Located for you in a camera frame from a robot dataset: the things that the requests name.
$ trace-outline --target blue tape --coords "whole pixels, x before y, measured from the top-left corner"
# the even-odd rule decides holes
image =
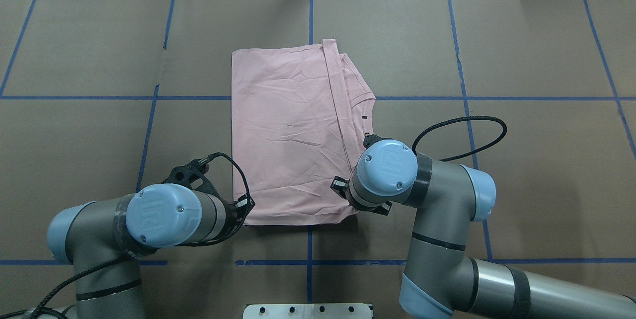
[[[314,265],[406,265],[401,259],[314,260]]]
[[[157,99],[162,101],[229,101],[229,95],[160,95]]]
[[[237,260],[234,262],[238,267],[250,265],[307,265],[304,259],[299,260]]]
[[[140,265],[168,265],[167,260],[140,260]],[[9,259],[0,260],[0,265],[68,265],[56,260]]]
[[[149,95],[3,95],[0,99],[14,100],[88,100],[88,101],[139,101],[151,100]]]
[[[314,260],[314,227],[307,226],[307,303],[313,303],[313,268],[312,262]]]
[[[153,128],[153,121],[155,119],[155,108],[157,107],[157,96],[159,95],[159,84],[155,86],[155,94],[153,95],[153,103],[150,106],[150,117],[148,117],[148,127],[146,127],[146,138],[144,140],[144,149],[141,152],[141,164],[139,165],[139,176],[137,176],[137,187],[135,192],[141,190],[141,179],[144,177],[144,170],[146,168],[146,155],[148,154],[148,142],[150,141],[150,131]]]
[[[31,0],[31,6],[29,7],[29,11],[27,12],[27,16],[22,24],[22,29],[20,30],[20,35],[18,36],[18,40],[15,43],[15,47],[13,48],[13,54],[11,54],[11,59],[9,60],[9,65],[6,67],[6,72],[4,72],[4,78],[2,79],[2,85],[0,85],[0,95],[4,93],[4,88],[6,87],[6,82],[9,81],[9,75],[11,74],[11,68],[13,68],[13,62],[15,61],[15,57],[18,55],[18,49],[20,49],[20,44],[22,43],[22,38],[24,36],[24,32],[27,31],[27,26],[29,25],[29,20],[31,18],[31,14],[33,13],[33,9],[36,6],[37,0]]]
[[[172,23],[172,11],[174,0],[170,0],[170,10],[168,11],[168,22],[165,24],[165,38],[163,39],[163,49],[168,49],[168,36],[170,35],[170,24]]]
[[[618,99],[618,92],[616,91],[616,86],[614,85],[614,79],[612,78],[612,73],[609,71],[609,66],[607,65],[605,52],[603,52],[603,47],[601,47],[600,40],[598,40],[598,34],[596,31],[596,27],[594,25],[594,20],[592,19],[592,15],[590,13],[590,6],[588,5],[588,0],[583,0],[583,4],[585,6],[585,13],[588,15],[588,20],[590,21],[590,28],[594,36],[594,41],[596,41],[597,43],[597,49],[598,49],[598,54],[600,54],[600,60],[603,63],[603,68],[605,68],[607,81],[609,81],[609,86],[612,89],[612,94],[614,95],[614,99],[616,100],[616,107],[618,108],[618,113],[621,116],[623,128],[625,129],[625,134],[627,135],[627,141],[629,142],[630,148],[632,149],[632,155],[634,156],[634,159],[636,159],[636,145],[634,145],[634,138],[632,136],[632,132],[630,131],[629,124],[627,124],[627,119],[625,118],[625,113],[623,112],[623,106],[621,105],[621,102]]]
[[[309,44],[314,44],[314,0],[309,0]]]
[[[152,100],[152,95],[0,95],[6,100]],[[157,100],[166,101],[229,101],[229,95],[159,95]],[[425,96],[378,96],[379,101],[616,101],[615,97],[457,97],[446,95]],[[636,97],[618,97],[620,101],[636,101]]]
[[[586,263],[636,263],[636,258],[523,258],[490,259],[496,264],[586,264]]]

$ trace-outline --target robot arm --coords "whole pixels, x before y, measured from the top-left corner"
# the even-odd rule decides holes
[[[331,187],[357,210],[388,214],[391,202],[417,208],[400,304],[419,319],[454,310],[502,319],[636,319],[636,302],[464,255],[471,221],[495,204],[485,172],[433,160],[404,143],[366,142],[349,181]]]
[[[216,244],[240,229],[254,202],[247,188],[247,194],[233,203],[220,198],[204,176],[207,163],[216,156],[225,154],[175,167],[164,183],[137,194],[69,208],[53,219],[47,233],[49,249],[58,261],[73,264],[76,274],[122,258],[77,280],[79,318],[143,319],[136,259],[159,248]],[[193,189],[196,179],[204,183]]]

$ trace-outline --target coiled black cable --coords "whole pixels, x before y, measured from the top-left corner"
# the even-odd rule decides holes
[[[420,140],[422,140],[423,136],[425,136],[428,133],[431,133],[431,131],[434,131],[435,129],[439,129],[441,127],[449,126],[450,124],[459,123],[459,122],[470,122],[471,120],[488,120],[490,122],[498,123],[501,126],[501,134],[499,134],[497,139],[493,140],[492,142],[484,145],[483,147],[481,147],[479,149],[475,149],[474,151],[470,151],[470,152],[467,152],[465,154],[461,154],[461,155],[458,155],[458,156],[451,156],[450,158],[440,159],[439,161],[451,161],[451,160],[457,160],[457,159],[461,159],[461,158],[466,158],[467,156],[471,156],[472,154],[477,154],[477,153],[479,153],[481,151],[484,151],[484,150],[492,147],[493,145],[499,143],[504,138],[504,136],[506,136],[506,133],[508,131],[506,123],[504,123],[504,121],[501,120],[500,118],[489,117],[489,116],[486,116],[486,115],[476,115],[476,116],[472,116],[472,117],[454,118],[454,119],[447,120],[445,122],[441,122],[441,123],[435,124],[434,126],[428,127],[427,129],[422,131],[422,133],[420,133],[417,136],[417,138],[415,138],[415,141],[413,141],[413,145],[411,146],[411,150],[413,151],[414,154],[417,155],[417,153],[415,151],[415,149],[417,147],[417,143],[419,143]]]
[[[44,299],[42,299],[42,301],[38,304],[38,306],[35,307],[33,312],[30,313],[29,319],[36,319],[37,317],[39,317],[42,314],[53,315],[54,317],[57,317],[58,319],[67,319],[66,315],[58,312],[57,310],[53,310],[51,308],[46,308],[45,305],[58,292],[60,292],[62,289],[64,289],[64,287],[66,287],[67,285],[73,283],[74,281],[77,281],[78,279],[80,279],[82,277],[88,276],[91,273],[100,271],[101,269],[104,269],[106,267],[110,267],[111,265],[115,265],[115,264],[120,264],[122,262],[126,262],[127,260],[132,260],[132,258],[130,258],[129,256],[121,256],[120,258],[117,258],[117,259],[114,259],[114,260],[110,260],[108,262],[104,262],[102,264],[96,265],[95,267],[89,268],[89,269],[87,269],[84,272],[80,272],[78,274],[75,274],[75,276],[72,276],[69,279],[63,281],[57,287],[55,287],[51,292],[49,292],[49,294],[47,294],[44,297]],[[7,318],[10,318],[10,317],[15,317],[17,315],[23,315],[26,312],[27,312],[27,310],[20,310],[18,312],[13,312],[13,313],[5,314],[5,315],[0,315],[0,319],[7,319]]]

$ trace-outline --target folded t-shirt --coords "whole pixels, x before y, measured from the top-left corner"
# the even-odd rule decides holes
[[[375,96],[335,40],[232,54],[232,157],[256,206],[248,225],[334,224],[356,213],[329,187],[373,133]],[[234,198],[245,193],[234,173]]]

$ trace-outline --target blue tape grid line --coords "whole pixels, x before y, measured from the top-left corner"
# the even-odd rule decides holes
[[[168,265],[167,260],[140,260],[140,265]],[[39,259],[8,259],[0,260],[0,265],[70,265],[60,263],[56,260]]]
[[[609,82],[609,86],[612,89],[612,94],[614,95],[614,100],[616,101],[616,107],[618,107],[618,113],[621,116],[621,120],[623,122],[623,128],[625,129],[625,133],[627,134],[627,141],[630,143],[630,148],[632,148],[632,155],[634,155],[634,159],[636,159],[636,146],[634,146],[634,138],[632,137],[632,132],[630,131],[630,127],[627,124],[627,119],[625,119],[623,106],[621,106],[621,102],[618,98],[618,92],[616,91],[616,86],[614,85],[614,79],[612,78],[612,73],[609,71],[609,66],[607,65],[605,52],[603,52],[603,47],[601,47],[600,40],[598,40],[598,34],[596,31],[596,27],[594,25],[594,20],[592,19],[592,15],[590,13],[590,5],[588,5],[588,0],[583,0],[583,4],[585,6],[585,13],[588,15],[588,20],[590,21],[590,28],[594,36],[594,41],[596,41],[597,43],[597,49],[598,49],[598,54],[600,55],[600,60],[603,63],[603,68],[605,68],[607,81]]]
[[[314,0],[309,0],[309,44],[314,44]],[[307,226],[307,303],[313,303],[314,228]]]
[[[155,94],[153,95],[153,103],[150,106],[150,116],[148,117],[148,127],[146,127],[146,138],[144,140],[144,149],[141,152],[141,163],[139,165],[139,176],[137,176],[137,187],[135,192],[141,190],[141,179],[144,177],[146,168],[146,155],[148,154],[148,143],[150,142],[150,132],[153,130],[153,121],[155,120],[155,108],[157,107],[157,97],[159,95],[159,84],[155,86]]]
[[[502,258],[492,259],[488,262],[496,264],[636,264],[636,258]],[[140,260],[141,265],[168,265],[167,260]],[[0,265],[66,265],[56,260],[0,260]],[[264,265],[302,265],[306,266],[306,260],[237,260],[237,267],[264,266]],[[312,260],[312,265],[406,265],[406,260]]]
[[[163,49],[168,49],[168,36],[170,35],[170,24],[172,23],[172,11],[174,0],[170,0],[170,10],[168,11],[168,22],[165,24],[165,38],[163,39]]]
[[[486,261],[496,264],[593,264],[636,263],[636,258],[493,258]],[[306,260],[237,260],[238,267],[261,265],[308,265]],[[406,265],[402,259],[361,260],[312,260],[312,265]]]
[[[152,95],[0,95],[5,100],[87,100],[139,101],[152,100]],[[159,95],[160,101],[229,101],[229,95]],[[636,97],[483,97],[483,96],[377,96],[379,101],[636,101]]]
[[[31,0],[31,6],[29,7],[29,12],[27,12],[27,16],[24,19],[24,23],[22,24],[22,30],[20,30],[20,35],[18,36],[18,40],[15,43],[15,47],[13,48],[13,54],[11,54],[9,65],[6,68],[6,72],[4,73],[4,78],[2,79],[2,85],[0,85],[0,95],[4,93],[6,82],[9,81],[9,75],[11,74],[11,68],[13,68],[13,62],[15,61],[15,57],[18,55],[18,49],[20,49],[20,43],[22,43],[24,32],[27,31],[27,26],[29,25],[29,20],[31,18],[31,14],[33,13],[33,9],[36,6],[36,1],[37,0]]]
[[[453,12],[453,0],[448,0],[448,13],[450,14],[450,25],[453,31],[453,42],[455,43],[455,57],[457,58],[457,71],[459,72],[459,79],[462,88],[462,98],[464,102],[464,114],[466,117],[470,117],[470,109],[468,108],[468,93],[466,92],[466,82],[464,80],[464,68],[462,62],[459,59],[459,41],[457,40],[457,27],[455,26],[455,13]],[[468,127],[468,139],[471,144],[471,151],[475,150],[475,137],[473,136],[473,125],[471,122],[466,122]],[[479,162],[477,161],[477,154],[473,154],[473,167],[479,170]],[[492,248],[490,246],[490,233],[488,231],[488,220],[482,222],[484,244],[486,246],[486,255],[488,260],[492,260]]]

